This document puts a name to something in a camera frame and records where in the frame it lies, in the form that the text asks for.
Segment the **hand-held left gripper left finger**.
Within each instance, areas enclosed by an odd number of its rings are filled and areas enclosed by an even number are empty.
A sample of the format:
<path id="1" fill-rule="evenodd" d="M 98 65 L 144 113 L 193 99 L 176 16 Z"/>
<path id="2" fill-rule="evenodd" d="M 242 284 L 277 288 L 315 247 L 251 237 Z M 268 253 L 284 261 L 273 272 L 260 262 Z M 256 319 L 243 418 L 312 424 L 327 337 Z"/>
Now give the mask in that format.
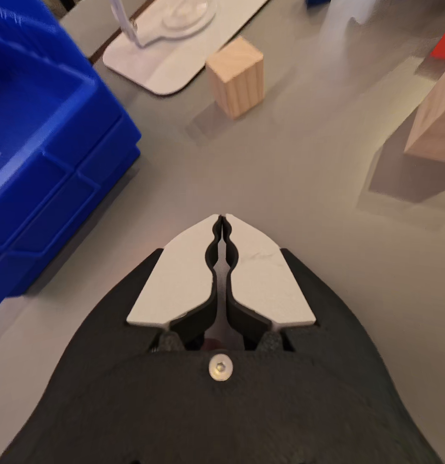
<path id="1" fill-rule="evenodd" d="M 187 345 L 217 316 L 218 243 L 222 216 L 213 214 L 171 240 L 132 306 L 129 325 L 172 331 Z"/>

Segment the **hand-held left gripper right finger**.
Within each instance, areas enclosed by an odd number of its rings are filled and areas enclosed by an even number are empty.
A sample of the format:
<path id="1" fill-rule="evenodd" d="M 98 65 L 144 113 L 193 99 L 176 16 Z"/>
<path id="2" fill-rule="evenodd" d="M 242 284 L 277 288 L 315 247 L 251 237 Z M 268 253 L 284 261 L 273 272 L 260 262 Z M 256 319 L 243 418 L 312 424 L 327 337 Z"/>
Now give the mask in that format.
<path id="1" fill-rule="evenodd" d="M 226 316 L 250 348 L 265 333 L 310 327 L 316 317 L 286 258 L 268 235 L 227 213 L 223 218 Z"/>

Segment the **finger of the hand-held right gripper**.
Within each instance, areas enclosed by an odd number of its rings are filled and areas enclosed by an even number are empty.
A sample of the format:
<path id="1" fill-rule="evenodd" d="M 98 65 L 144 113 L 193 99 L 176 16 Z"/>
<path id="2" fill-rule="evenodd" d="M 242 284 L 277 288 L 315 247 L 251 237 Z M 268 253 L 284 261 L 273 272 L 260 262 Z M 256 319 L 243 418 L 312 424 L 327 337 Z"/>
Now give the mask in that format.
<path id="1" fill-rule="evenodd" d="M 338 25 L 353 19 L 362 25 L 370 18 L 375 3 L 375 0 L 333 0 L 328 6 L 326 20 Z"/>

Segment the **plain wooden cube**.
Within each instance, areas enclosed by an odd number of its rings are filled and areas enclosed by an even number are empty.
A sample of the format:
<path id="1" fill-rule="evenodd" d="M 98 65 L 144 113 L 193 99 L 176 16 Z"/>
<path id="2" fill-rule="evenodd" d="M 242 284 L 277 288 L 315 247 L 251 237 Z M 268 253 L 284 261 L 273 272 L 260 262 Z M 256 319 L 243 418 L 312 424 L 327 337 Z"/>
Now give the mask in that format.
<path id="1" fill-rule="evenodd" d="M 264 55 L 245 38 L 237 37 L 210 55 L 205 69 L 215 102 L 230 119 L 264 100 Z"/>

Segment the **blue plastic bin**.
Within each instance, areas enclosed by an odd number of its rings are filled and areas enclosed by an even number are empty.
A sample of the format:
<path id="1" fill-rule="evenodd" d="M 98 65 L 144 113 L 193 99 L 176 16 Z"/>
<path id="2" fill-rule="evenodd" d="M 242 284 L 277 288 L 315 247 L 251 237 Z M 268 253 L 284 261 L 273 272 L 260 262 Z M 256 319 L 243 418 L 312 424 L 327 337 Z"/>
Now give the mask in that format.
<path id="1" fill-rule="evenodd" d="M 27 291 L 140 138 L 43 1 L 0 1 L 0 303 Z"/>

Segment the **tall wooden block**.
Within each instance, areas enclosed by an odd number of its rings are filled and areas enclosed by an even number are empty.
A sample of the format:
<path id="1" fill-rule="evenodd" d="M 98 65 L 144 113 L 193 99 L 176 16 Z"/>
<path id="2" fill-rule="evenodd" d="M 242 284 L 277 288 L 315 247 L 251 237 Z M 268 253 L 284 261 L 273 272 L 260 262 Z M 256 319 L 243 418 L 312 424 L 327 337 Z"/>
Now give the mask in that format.
<path id="1" fill-rule="evenodd" d="M 404 153 L 445 163 L 445 72 L 419 105 Z"/>

